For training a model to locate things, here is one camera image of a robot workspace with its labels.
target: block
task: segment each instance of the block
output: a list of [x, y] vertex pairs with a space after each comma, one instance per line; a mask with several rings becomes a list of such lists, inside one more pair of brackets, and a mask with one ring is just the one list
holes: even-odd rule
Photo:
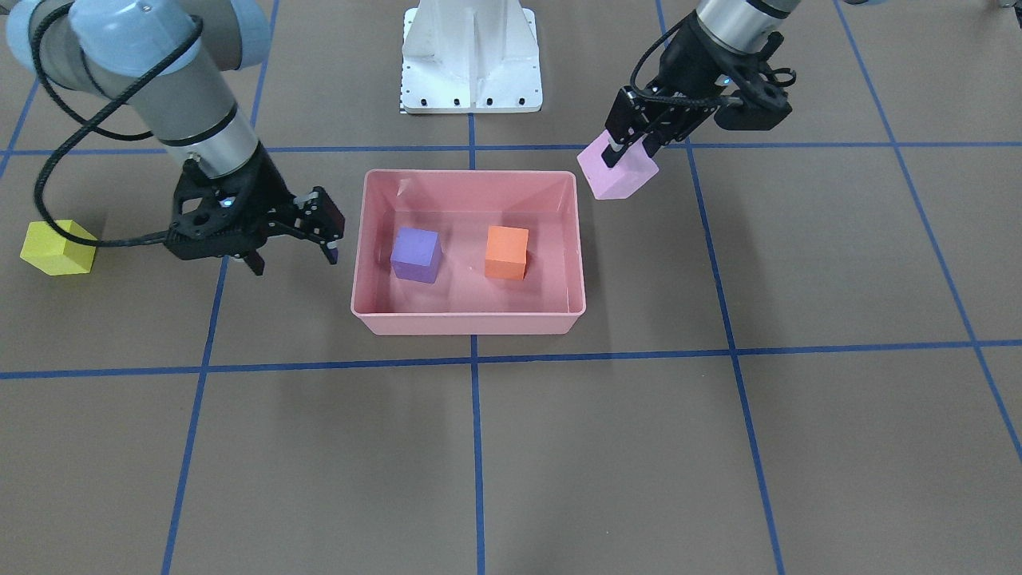
[[[57, 220], [57, 225], [75, 235], [95, 239], [72, 220]], [[92, 271], [96, 248], [64, 239], [46, 222], [32, 222], [21, 245], [21, 258], [49, 275], [69, 275]]]
[[614, 164], [607, 167], [602, 153], [610, 142], [606, 130], [578, 154], [578, 164], [597, 199], [624, 199], [648, 182], [660, 167], [642, 145], [643, 136]]
[[525, 279], [528, 230], [520, 227], [490, 226], [486, 234], [486, 277]]
[[433, 283], [440, 267], [440, 234], [427, 229], [403, 227], [390, 252], [390, 268], [402, 279]]

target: black cable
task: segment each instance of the black cable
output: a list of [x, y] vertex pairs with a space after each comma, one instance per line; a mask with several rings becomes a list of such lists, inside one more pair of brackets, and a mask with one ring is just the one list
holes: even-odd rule
[[[46, 14], [46, 17], [44, 17], [43, 20], [39, 22], [39, 26], [36, 28], [35, 33], [33, 33], [30, 45], [32, 47], [32, 63], [36, 68], [36, 77], [39, 79], [39, 84], [42, 85], [43, 89], [46, 90], [46, 94], [50, 96], [50, 99], [53, 100], [53, 103], [57, 104], [57, 107], [59, 107], [61, 111], [69, 115], [72, 118], [74, 118], [82, 126], [85, 126], [86, 122], [88, 121], [85, 117], [82, 117], [77, 111], [72, 109], [72, 107], [67, 105], [67, 102], [63, 101], [63, 98], [61, 98], [60, 95], [57, 94], [56, 90], [54, 90], [53, 86], [50, 84], [50, 78], [46, 74], [46, 70], [43, 69], [43, 59], [42, 59], [43, 36], [46, 35], [46, 31], [49, 30], [50, 27], [53, 26], [58, 19], [67, 15], [67, 12], [71, 11], [72, 4], [74, 4], [74, 2], [68, 2], [63, 6], [60, 6], [56, 10], [53, 10], [52, 12]], [[83, 63], [86, 63], [84, 52], [82, 55], [82, 61]], [[92, 81], [93, 86], [99, 88], [99, 85], [96, 84], [95, 79], [92, 78], [92, 71], [89, 69], [87, 63], [85, 71], [89, 76], [89, 80]], [[106, 96], [106, 94], [103, 93], [103, 90], [101, 88], [99, 89], [99, 92], [104, 96]], [[119, 140], [123, 142], [137, 142], [152, 137], [152, 132], [143, 132], [141, 134], [119, 134], [117, 132], [110, 132], [109, 130], [104, 130], [103, 128], [99, 128], [98, 126], [93, 128], [92, 131], [96, 132], [101, 136], [110, 138], [111, 140]]]
[[192, 31], [184, 42], [175, 48], [173, 52], [168, 54], [167, 57], [159, 60], [159, 62], [152, 66], [149, 71], [146, 71], [141, 78], [132, 82], [124, 92], [119, 94], [118, 97], [113, 98], [112, 101], [96, 112], [96, 114], [86, 122], [85, 125], [79, 129], [79, 131], [75, 132], [72, 137], [67, 138], [64, 143], [60, 144], [60, 147], [56, 148], [46, 159], [46, 163], [43, 164], [43, 169], [39, 172], [39, 178], [36, 179], [34, 194], [36, 208], [39, 210], [39, 214], [43, 217], [43, 220], [49, 224], [50, 228], [52, 228], [53, 231], [64, 239], [81, 243], [83, 245], [91, 245], [93, 247], [130, 247], [133, 245], [150, 245], [152, 243], [161, 243], [167, 239], [167, 231], [158, 231], [129, 239], [89, 239], [86, 237], [79, 237], [57, 225], [53, 215], [50, 214], [49, 209], [46, 208], [46, 204], [43, 202], [43, 190], [46, 189], [46, 182], [49, 180], [50, 175], [56, 167], [57, 162], [59, 162], [68, 151], [81, 143], [81, 141], [85, 139], [85, 137], [96, 128], [96, 126], [109, 117], [110, 114], [117, 111], [119, 107], [127, 103], [132, 96], [144, 88], [146, 84], [152, 81], [153, 78], [159, 76], [165, 69], [170, 67], [172, 63], [177, 61], [178, 58], [184, 55], [184, 53], [187, 52], [196, 41], [198, 41], [199, 37], [202, 35], [202, 18], [196, 15], [192, 15], [191, 18], [195, 22], [195, 30]]
[[668, 38], [673, 36], [675, 33], [677, 33], [679, 30], [681, 30], [682, 26], [684, 25], [685, 20], [683, 19], [678, 23], [676, 23], [675, 26], [672, 26], [670, 30], [665, 32], [663, 36], [661, 36], [659, 40], [654, 42], [653, 45], [650, 46], [648, 50], [646, 50], [646, 53], [644, 53], [642, 57], [639, 58], [639, 63], [636, 64], [635, 69], [632, 70], [632, 76], [629, 78], [629, 89], [638, 94], [639, 97], [644, 100], [651, 102], [660, 102], [670, 105], [681, 105], [686, 107], [717, 107], [722, 105], [741, 104], [742, 100], [740, 98], [736, 98], [733, 96], [717, 96], [713, 98], [686, 98], [680, 96], [658, 96], [656, 94], [651, 94], [646, 90], [640, 90], [636, 86], [636, 78], [638, 78], [639, 71], [642, 69], [642, 66], [646, 63], [646, 60], [649, 59], [649, 56], [652, 55], [657, 48], [663, 45], [663, 43], [666, 42]]

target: pink plastic bin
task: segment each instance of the pink plastic bin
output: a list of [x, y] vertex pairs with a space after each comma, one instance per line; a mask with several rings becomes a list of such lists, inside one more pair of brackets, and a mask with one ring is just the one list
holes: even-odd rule
[[[523, 281], [483, 275], [491, 225], [528, 229]], [[435, 283], [391, 272], [402, 226], [439, 233]], [[379, 336], [565, 334], [586, 312], [579, 243], [570, 172], [372, 170], [352, 313]]]

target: robot end effector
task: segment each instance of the robot end effector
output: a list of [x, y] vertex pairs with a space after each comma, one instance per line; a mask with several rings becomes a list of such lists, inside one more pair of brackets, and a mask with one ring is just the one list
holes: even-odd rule
[[[800, 0], [702, 0], [640, 59], [607, 116], [611, 141], [602, 158], [613, 167], [642, 141], [652, 157], [687, 138], [710, 115], [727, 130], [770, 130], [790, 112], [785, 88], [790, 68], [768, 60], [784, 41], [777, 29]], [[636, 77], [649, 55], [670, 39], [656, 77], [640, 88]], [[724, 91], [735, 86], [728, 95]]]
[[[301, 198], [288, 191], [220, 74], [260, 63], [269, 52], [269, 23], [252, 0], [0, 0], [4, 10], [17, 59], [83, 125], [36, 184], [37, 207], [54, 231], [95, 246], [161, 242], [183, 259], [234, 255], [257, 274], [264, 267], [257, 248], [288, 234], [318, 243], [337, 261], [343, 215], [322, 188]], [[63, 104], [51, 80], [112, 101], [87, 121]], [[126, 102], [151, 132], [98, 128]], [[42, 188], [59, 158], [92, 131], [125, 140], [155, 136], [181, 165], [169, 229], [89, 242], [52, 223]]]

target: blue tape line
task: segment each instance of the blue tape line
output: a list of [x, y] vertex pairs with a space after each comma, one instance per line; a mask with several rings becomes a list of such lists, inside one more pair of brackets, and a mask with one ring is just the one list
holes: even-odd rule
[[475, 451], [475, 570], [486, 573], [486, 533], [482, 491], [482, 416], [479, 402], [479, 338], [469, 340], [472, 348], [472, 445]]
[[220, 275], [217, 278], [217, 292], [213, 297], [213, 309], [210, 312], [210, 329], [206, 332], [205, 348], [202, 351], [202, 368], [195, 386], [195, 399], [192, 402], [191, 419], [188, 421], [188, 436], [185, 438], [185, 452], [181, 458], [181, 473], [178, 476], [178, 488], [174, 494], [174, 509], [171, 512], [171, 526], [167, 532], [167, 547], [164, 549], [164, 565], [161, 575], [169, 575], [171, 563], [174, 560], [174, 546], [178, 540], [178, 526], [181, 523], [181, 508], [185, 500], [185, 489], [188, 486], [188, 471], [191, 469], [192, 451], [195, 448], [195, 433], [198, 430], [198, 417], [202, 411], [202, 395], [205, 393], [206, 368], [213, 355], [213, 341], [217, 335], [217, 322], [220, 319], [220, 304], [223, 301], [224, 284], [227, 281], [226, 256], [220, 260]]
[[784, 556], [781, 553], [781, 541], [778, 537], [777, 525], [774, 521], [774, 507], [771, 505], [770, 489], [766, 487], [766, 475], [763, 472], [762, 461], [759, 457], [759, 442], [756, 440], [756, 430], [752, 422], [752, 410], [749, 406], [748, 395], [745, 393], [745, 377], [742, 375], [742, 366], [735, 346], [735, 333], [731, 325], [731, 315], [728, 312], [728, 301], [724, 294], [724, 282], [721, 279], [721, 268], [717, 265], [716, 249], [713, 247], [713, 234], [710, 231], [706, 202], [703, 199], [702, 183], [699, 180], [699, 169], [696, 166], [695, 152], [692, 149], [690, 140], [686, 140], [686, 154], [689, 159], [689, 169], [692, 171], [692, 184], [695, 188], [696, 201], [699, 204], [699, 219], [702, 221], [703, 233], [706, 239], [706, 251], [709, 253], [710, 268], [713, 271], [713, 283], [716, 285], [716, 298], [721, 306], [721, 318], [724, 321], [724, 333], [728, 339], [728, 354], [731, 356], [731, 367], [735, 373], [735, 383], [738, 386], [738, 398], [742, 404], [742, 417], [745, 420], [745, 433], [749, 438], [749, 451], [752, 454], [752, 466], [755, 468], [756, 482], [759, 486], [759, 498], [762, 501], [763, 516], [765, 517], [766, 529], [770, 533], [771, 548], [774, 550], [774, 563], [778, 575], [785, 575]]
[[667, 22], [663, 18], [663, 3], [656, 0], [656, 17], [660, 20], [660, 34], [667, 33]]
[[482, 151], [549, 151], [556, 149], [586, 149], [587, 144], [483, 144], [475, 146]]
[[[270, 12], [270, 45], [273, 45], [273, 37], [277, 32], [277, 12], [280, 11], [280, 0], [273, 0], [273, 11]], [[263, 103], [263, 86], [266, 84], [266, 71], [270, 68], [270, 57], [273, 55], [273, 50], [267, 54], [266, 59], [263, 60], [263, 65], [260, 66], [259, 70], [259, 82], [256, 84], [256, 97], [252, 98], [252, 116], [251, 126], [256, 127], [256, 123], [259, 122], [259, 108]]]
[[475, 169], [475, 114], [468, 114], [468, 169]]
[[1022, 347], [1022, 340], [983, 340], [977, 342], [983, 348], [1016, 348]]
[[1019, 441], [1018, 432], [1015, 430], [1015, 425], [1012, 423], [1011, 416], [1008, 414], [1008, 409], [1005, 406], [1004, 399], [1001, 397], [1001, 391], [997, 389], [997, 384], [993, 380], [993, 375], [990, 373], [990, 369], [986, 364], [986, 357], [983, 355], [983, 349], [979, 345], [979, 341], [976, 338], [976, 332], [972, 327], [972, 322], [969, 321], [969, 315], [966, 313], [965, 305], [962, 303], [962, 298], [959, 295], [958, 287], [955, 285], [955, 279], [951, 277], [950, 268], [947, 265], [947, 260], [944, 258], [943, 251], [940, 249], [940, 243], [937, 241], [936, 233], [934, 233], [933, 227], [930, 225], [930, 219], [926, 214], [926, 209], [923, 207], [923, 201], [919, 197], [919, 191], [916, 189], [912, 173], [909, 171], [909, 164], [904, 160], [904, 154], [901, 152], [901, 146], [898, 143], [897, 138], [894, 137], [894, 131], [891, 129], [890, 122], [887, 118], [887, 112], [884, 111], [884, 106], [880, 102], [880, 96], [877, 94], [877, 89], [873, 84], [873, 79], [870, 77], [870, 73], [866, 68], [866, 61], [863, 59], [863, 54], [858, 49], [858, 44], [855, 42], [855, 37], [851, 32], [851, 27], [848, 25], [848, 19], [845, 17], [844, 11], [841, 9], [841, 4], [838, 0], [833, 0], [833, 3], [834, 8], [837, 10], [838, 17], [841, 19], [841, 26], [844, 28], [844, 33], [848, 37], [848, 43], [851, 45], [851, 51], [854, 53], [855, 60], [858, 62], [860, 70], [863, 74], [863, 78], [866, 80], [867, 87], [870, 89], [870, 94], [873, 96], [873, 101], [877, 106], [877, 111], [880, 113], [880, 119], [883, 122], [884, 129], [887, 131], [887, 137], [894, 145], [894, 153], [897, 156], [898, 164], [901, 166], [901, 174], [904, 176], [904, 181], [909, 185], [909, 192], [912, 194], [912, 199], [916, 204], [916, 209], [919, 211], [919, 217], [923, 222], [923, 227], [926, 229], [926, 234], [930, 238], [930, 245], [933, 247], [933, 252], [937, 255], [937, 261], [940, 263], [940, 270], [944, 274], [944, 279], [947, 281], [947, 287], [951, 292], [951, 297], [955, 299], [955, 306], [958, 307], [959, 315], [962, 317], [962, 324], [965, 326], [966, 333], [969, 335], [969, 340], [976, 353], [976, 360], [979, 362], [979, 366], [983, 370], [983, 377], [986, 378], [986, 384], [990, 388], [990, 394], [993, 396], [993, 401], [997, 406], [997, 412], [1001, 414], [1001, 419], [1005, 424], [1005, 428], [1008, 430], [1008, 436], [1011, 438], [1012, 445], [1015, 447], [1015, 453], [1018, 456], [1019, 462], [1022, 463], [1022, 442]]
[[[685, 149], [685, 144], [670, 144], [672, 149]], [[814, 148], [814, 147], [891, 147], [890, 142], [704, 142], [693, 143], [696, 149], [734, 149], [734, 148]]]
[[[695, 149], [772, 149], [772, 148], [862, 148], [862, 147], [892, 147], [890, 142], [703, 142], [693, 143]], [[898, 147], [1022, 147], [1022, 142], [898, 142]], [[550, 150], [580, 150], [587, 144], [477, 144], [476, 151], [550, 151]], [[685, 149], [684, 144], [669, 144], [670, 149]], [[390, 151], [390, 152], [429, 152], [429, 151], [469, 151], [468, 145], [310, 145], [310, 146], [275, 146], [267, 147], [271, 153], [345, 153], [360, 151]], [[166, 153], [162, 148], [137, 149], [73, 149], [68, 155], [145, 155]], [[9, 155], [49, 155], [52, 149], [12, 149], [3, 151]]]
[[1022, 147], [1022, 142], [902, 142], [899, 147]]
[[160, 575], [170, 575], [171, 563], [174, 560], [174, 545], [178, 539], [178, 526], [181, 523], [181, 507], [185, 500], [185, 488], [188, 486], [188, 471], [191, 468], [192, 449], [195, 447], [195, 432], [198, 429], [198, 415], [202, 410], [202, 394], [205, 393], [205, 374], [198, 377], [195, 386], [195, 399], [192, 401], [191, 419], [188, 422], [188, 437], [185, 439], [185, 453], [181, 458], [181, 473], [178, 475], [178, 488], [174, 493], [174, 510], [171, 513], [171, 527], [167, 533], [167, 547], [164, 549], [164, 564]]
[[790, 348], [746, 348], [735, 350], [738, 355], [799, 355], [808, 353], [865, 353], [928, 349], [962, 349], [972, 342], [917, 342], [908, 344], [865, 344], [847, 346], [804, 346]]
[[113, 368], [105, 370], [53, 370], [47, 372], [0, 372], [0, 380], [56, 380], [62, 378], [121, 378], [126, 376], [177, 376], [199, 374], [198, 367]]
[[385, 368], [421, 368], [426, 366], [468, 366], [469, 357], [426, 360], [367, 360], [354, 362], [310, 362], [305, 364], [253, 364], [246, 366], [211, 366], [210, 374], [254, 374], [260, 372], [305, 372], [318, 370], [378, 370]]
[[213, 341], [217, 337], [217, 323], [220, 321], [220, 304], [224, 299], [224, 284], [227, 283], [228, 256], [220, 258], [220, 276], [217, 278], [217, 293], [213, 297], [213, 310], [210, 313], [210, 330], [205, 336], [205, 349], [202, 351], [202, 368], [210, 367], [213, 357]]
[[268, 147], [272, 153], [343, 153], [353, 151], [467, 151], [467, 145], [343, 145]]
[[492, 355], [479, 358], [479, 364], [531, 364], [554, 362], [611, 362], [629, 360], [677, 360], [685, 357], [722, 357], [731, 355], [726, 349], [686, 351], [633, 351], [610, 353], [561, 353], [542, 355]]
[[[1018, 348], [1022, 340], [986, 340], [976, 343], [983, 348]], [[903, 344], [862, 344], [843, 346], [802, 346], [777, 348], [736, 348], [739, 356], [840, 354], [885, 351], [938, 350], [972, 348], [972, 342], [912, 342]], [[618, 362], [642, 360], [681, 360], [694, 357], [728, 357], [727, 349], [679, 350], [679, 351], [636, 351], [607, 353], [563, 353], [540, 355], [492, 355], [477, 358], [479, 365], [570, 363], [570, 362]], [[265, 372], [300, 372], [318, 370], [373, 370], [386, 368], [421, 368], [429, 366], [469, 366], [471, 357], [436, 357], [421, 360], [367, 360], [352, 362], [313, 362], [304, 364], [248, 364], [175, 368], [119, 368], [105, 370], [65, 370], [47, 372], [0, 372], [0, 380], [48, 380], [58, 378], [117, 378], [129, 376], [173, 376], [182, 374], [256, 374]]]
[[29, 118], [29, 110], [32, 109], [32, 102], [35, 101], [36, 92], [38, 91], [39, 80], [36, 80], [32, 84], [32, 88], [29, 89], [29, 95], [25, 98], [25, 105], [21, 106], [21, 113], [17, 116], [17, 123], [14, 124], [14, 131], [10, 133], [10, 140], [7, 142], [7, 152], [0, 158], [0, 178], [7, 171], [7, 163], [10, 161], [11, 153], [17, 144], [17, 138], [21, 136], [21, 129], [25, 128], [25, 122]]

